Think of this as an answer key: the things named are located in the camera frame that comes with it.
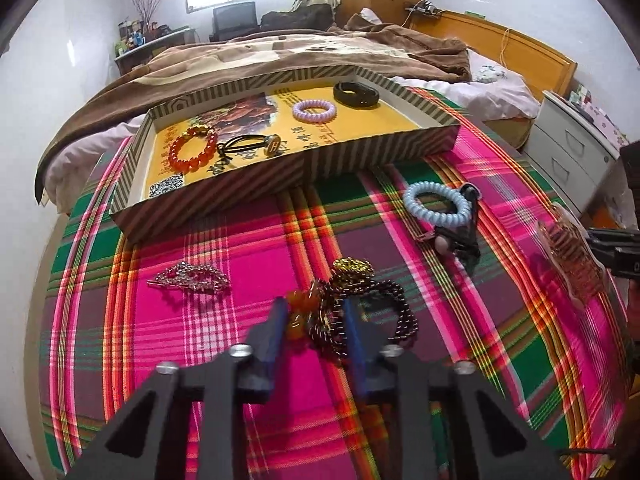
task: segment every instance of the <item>drawer handle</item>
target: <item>drawer handle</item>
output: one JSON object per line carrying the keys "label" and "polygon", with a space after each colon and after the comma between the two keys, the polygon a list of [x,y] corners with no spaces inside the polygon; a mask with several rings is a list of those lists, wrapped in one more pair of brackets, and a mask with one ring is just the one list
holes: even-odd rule
{"label": "drawer handle", "polygon": [[557,160],[555,160],[553,157],[551,157],[551,167],[554,168],[554,173],[556,173],[556,166],[558,168],[560,168],[562,171],[564,171],[564,181],[566,182],[567,180],[569,180],[569,170],[566,170],[562,164],[560,164]]}
{"label": "drawer handle", "polygon": [[573,139],[575,142],[577,142],[578,144],[580,144],[580,147],[582,149],[582,151],[580,152],[581,155],[584,155],[584,143],[580,142],[579,139],[577,139],[577,137],[574,136],[574,134],[572,134],[569,130],[565,130],[564,131],[566,133],[566,139],[569,143],[571,143],[570,137],[571,139]]}

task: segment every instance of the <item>plaid tablecloth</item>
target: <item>plaid tablecloth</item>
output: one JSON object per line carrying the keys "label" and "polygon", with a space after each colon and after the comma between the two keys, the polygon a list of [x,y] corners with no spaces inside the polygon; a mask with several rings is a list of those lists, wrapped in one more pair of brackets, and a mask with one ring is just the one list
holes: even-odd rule
{"label": "plaid tablecloth", "polygon": [[[572,307],[534,232],[558,200],[548,183],[451,102],[422,94],[462,121],[451,152],[269,196],[139,247],[128,246],[107,214],[126,142],[102,158],[58,250],[42,325],[42,416],[60,475],[156,363],[210,360],[264,320],[274,297],[327,278],[341,256],[369,260],[378,277],[401,283],[420,322],[414,351],[421,358],[475,361],[550,446],[610,444],[628,384],[615,291],[584,313]],[[420,180],[481,189],[482,258],[471,275],[414,241],[424,226],[407,214],[401,195]],[[212,298],[146,284],[181,260],[221,269],[231,292]],[[391,313],[370,317],[395,323]],[[188,477],[201,415],[196,405]],[[247,406],[245,415],[253,478],[379,477],[374,456],[386,443],[380,412],[358,410],[344,370],[311,348],[286,349],[273,398]],[[444,464],[444,440],[436,437]],[[595,460],[567,464],[582,479]]]}

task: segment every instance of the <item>qr code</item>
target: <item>qr code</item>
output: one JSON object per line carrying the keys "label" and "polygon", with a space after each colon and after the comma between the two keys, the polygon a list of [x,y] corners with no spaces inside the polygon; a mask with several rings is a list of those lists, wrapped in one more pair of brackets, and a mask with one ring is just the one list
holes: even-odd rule
{"label": "qr code", "polygon": [[184,186],[184,175],[181,173],[172,175],[160,182],[157,182],[156,184],[153,184],[149,188],[149,198],[162,195],[162,193],[173,191],[174,189],[180,189],[182,186]]}

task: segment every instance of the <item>white drawer cabinet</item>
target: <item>white drawer cabinet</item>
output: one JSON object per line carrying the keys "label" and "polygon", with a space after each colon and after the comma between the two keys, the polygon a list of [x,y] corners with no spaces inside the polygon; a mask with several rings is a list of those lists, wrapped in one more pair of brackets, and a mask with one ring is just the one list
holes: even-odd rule
{"label": "white drawer cabinet", "polygon": [[524,152],[579,216],[618,158],[618,150],[578,112],[551,92]]}

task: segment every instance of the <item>blanket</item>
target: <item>blanket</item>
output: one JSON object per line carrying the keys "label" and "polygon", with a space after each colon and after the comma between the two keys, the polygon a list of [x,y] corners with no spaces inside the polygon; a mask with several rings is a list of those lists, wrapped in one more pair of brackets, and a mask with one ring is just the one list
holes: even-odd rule
{"label": "blanket", "polygon": [[343,30],[300,34],[269,32],[241,41],[170,48],[148,64],[117,79],[60,128],[38,164],[35,195],[44,190],[52,158],[82,137],[111,128],[178,96],[245,77],[308,68],[354,64],[385,76],[450,83],[470,81],[466,45],[441,40],[398,25],[351,20]]}
{"label": "blanket", "polygon": [[[421,359],[475,361],[553,449],[610,445],[629,385],[630,340],[615,290],[578,312],[533,228],[559,201],[549,184],[454,104],[416,91],[460,120],[450,152],[266,196],[140,247],[107,213],[128,140],[100,160],[60,243],[42,315],[42,421],[60,478],[158,362],[209,361],[243,341],[275,296],[328,278],[340,256],[367,259],[379,279],[402,285],[420,323]],[[415,242],[424,226],[407,214],[402,192],[419,180],[482,190],[473,272]],[[231,290],[212,297],[146,284],[181,260],[221,269]],[[367,318],[393,332],[392,312],[368,310]],[[287,344],[279,373],[271,400],[245,407],[252,478],[380,478],[382,415],[354,403],[344,369]],[[446,430],[439,407],[432,410],[444,467]],[[201,417],[195,404],[189,480]],[[584,480],[597,461],[583,454],[565,463]]]}

